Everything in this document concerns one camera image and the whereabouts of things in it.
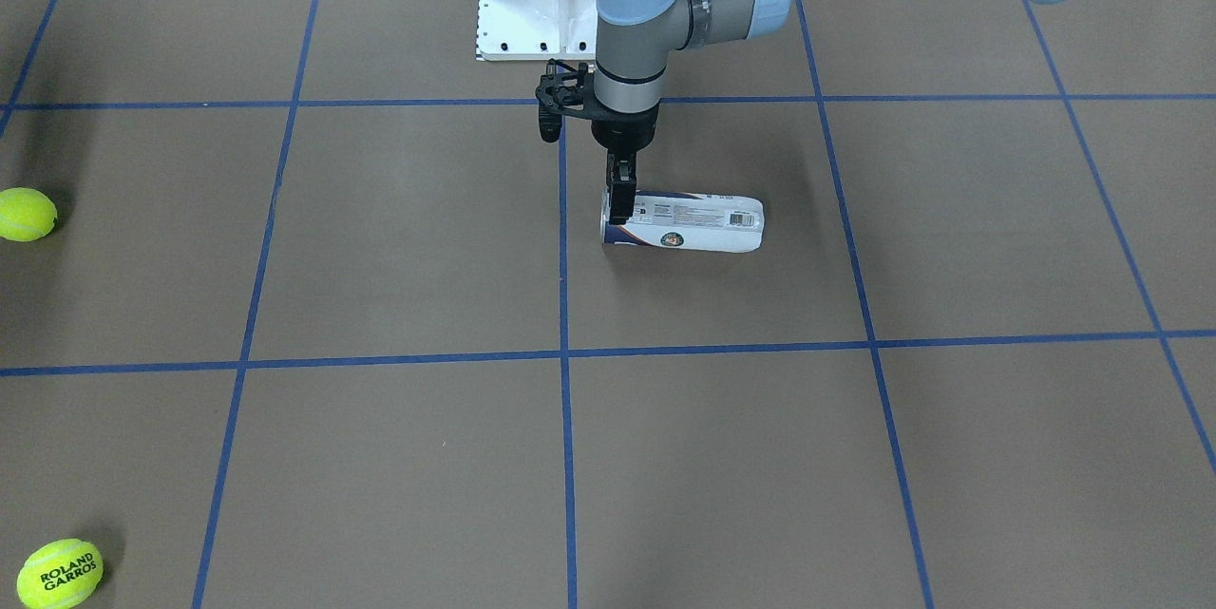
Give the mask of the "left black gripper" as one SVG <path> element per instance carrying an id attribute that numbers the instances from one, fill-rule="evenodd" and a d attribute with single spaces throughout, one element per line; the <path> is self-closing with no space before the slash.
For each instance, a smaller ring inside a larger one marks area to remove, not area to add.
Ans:
<path id="1" fill-rule="evenodd" d="M 655 140 L 659 105 L 638 114 L 608 112 L 592 122 L 592 137 L 608 150 L 608 224 L 624 225 L 636 202 L 636 151 Z"/>

